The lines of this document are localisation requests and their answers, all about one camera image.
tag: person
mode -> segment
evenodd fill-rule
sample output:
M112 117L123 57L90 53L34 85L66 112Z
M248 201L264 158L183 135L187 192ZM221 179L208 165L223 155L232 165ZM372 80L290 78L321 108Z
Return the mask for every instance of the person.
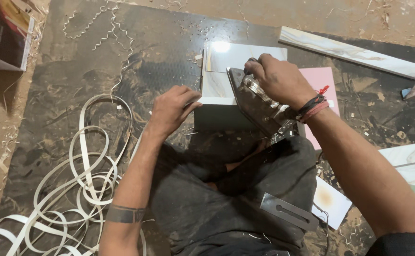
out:
M300 110L317 97L296 65L263 54L247 62L266 94ZM101 256L138 255L149 201L172 255L308 255L305 231L259 208L265 192L311 212L316 189L311 143L293 136L239 164L165 143L201 94L174 86L154 100L140 145L108 210ZM367 255L415 255L415 193L377 149L330 108L306 119L339 184L377 240Z

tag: floor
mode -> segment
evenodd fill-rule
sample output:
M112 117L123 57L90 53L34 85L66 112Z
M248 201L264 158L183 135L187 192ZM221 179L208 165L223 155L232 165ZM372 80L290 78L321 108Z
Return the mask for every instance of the floor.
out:
M35 1L38 7L47 10L48 0ZM168 3L164 0L137 0L139 5L154 8L166 8ZM315 0L306 1L239 1L220 0L181 0L181 8L177 3L169 6L170 10L183 11L209 16L230 19L246 19L250 23L268 26L290 26L302 30L324 32L344 37L367 38L377 41L386 41L403 45L415 46L415 0L402 1L346 1L334 0L330 3L320 3ZM27 101L28 88L31 84L34 65L39 61L37 44L34 44L29 60L28 71L22 74L19 82L12 85L20 73L0 71L0 159L5 159L9 165L9 155L14 150L17 129L22 120L22 113ZM0 197L5 184L6 169L0 168ZM359 224L360 213L353 208L347 217L347 225L351 228ZM346 238L333 235L334 239L341 241ZM318 239L313 233L307 235L310 246L311 239ZM339 248L339 255L353 255L361 251L361 245L352 246L346 243ZM319 248L313 248L317 255Z

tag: arm tattoo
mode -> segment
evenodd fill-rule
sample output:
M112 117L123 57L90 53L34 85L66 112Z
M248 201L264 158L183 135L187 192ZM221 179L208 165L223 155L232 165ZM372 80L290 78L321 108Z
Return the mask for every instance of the arm tattoo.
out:
M120 223L136 223L143 220L145 208L130 208L111 204L106 220Z

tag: workbench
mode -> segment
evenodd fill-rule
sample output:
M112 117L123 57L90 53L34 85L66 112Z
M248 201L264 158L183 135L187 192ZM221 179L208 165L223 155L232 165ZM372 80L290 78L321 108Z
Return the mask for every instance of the workbench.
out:
M119 81L121 65L125 63L126 50L110 36L98 49L92 51L100 38L110 29L111 14L100 15L87 32L78 39L69 39L62 32L63 24L71 13L79 13L67 27L70 35L78 34L100 8L100 4L88 1L52 1L40 44L40 61L35 68L29 90L16 150L12 156L4 195L0 205L0 218L10 214L29 215L33 210L36 186L54 166L68 158L68 146L78 131L79 114L84 103L94 95L109 93ZM249 37L244 21L206 17L183 12L171 12L142 6L122 4L117 11L117 20L122 22L135 39L134 53L130 56L130 67L124 70L123 80L114 95L130 104L133 115L132 139L125 156L119 162L119 172L128 165L133 145L136 144L144 125L150 118L153 99L173 85L187 85L200 90L201 69L192 61L201 54L207 41L284 47L288 49L288 61L300 68L332 67L340 105L340 116L352 128L362 134L377 148L388 148L415 143L415 97L402 101L400 90L413 87L414 80L402 78L372 68L324 56L294 46L278 43L280 28L250 24ZM349 39L315 33L320 36L353 44L415 62L415 47L401 46L362 39ZM111 142L108 155L117 156L125 143L124 124L130 124L125 111L118 111L113 104L99 103L88 109L88 125L105 128ZM250 132L199 132L186 136L182 132L193 127L193 114L169 137L168 141L188 150L205 154L216 154L220 161L240 160L254 148L258 135ZM104 138L97 133L87 134L89 151L99 151ZM340 189L327 163L321 165L322 177ZM52 180L45 191L51 191L71 178L61 175ZM60 205L60 210L73 205ZM344 220L342 231L353 232L357 222ZM375 238L370 226L364 222L352 236L352 244L362 244L357 251L345 250L345 240L337 231L331 230L330 255L363 255ZM325 224L317 232L306 235L309 249L324 252ZM18 230L19 226L4 224L4 228ZM98 227L91 227L92 232ZM157 255L169 255L164 237L152 222L143 224L148 247ZM94 233L88 234L89 245L96 242ZM59 238L49 236L39 242L39 248L51 248ZM9 243L0 240L0 255L9 248Z

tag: white laminate panel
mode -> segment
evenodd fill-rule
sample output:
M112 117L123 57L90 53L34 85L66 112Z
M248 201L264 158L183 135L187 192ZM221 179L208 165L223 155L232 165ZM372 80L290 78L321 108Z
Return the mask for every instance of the white laminate panel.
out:
M287 60L287 49L284 48L211 42L207 45L204 70L226 73L227 67L244 69L249 58L258 59L263 53L269 53L280 61Z

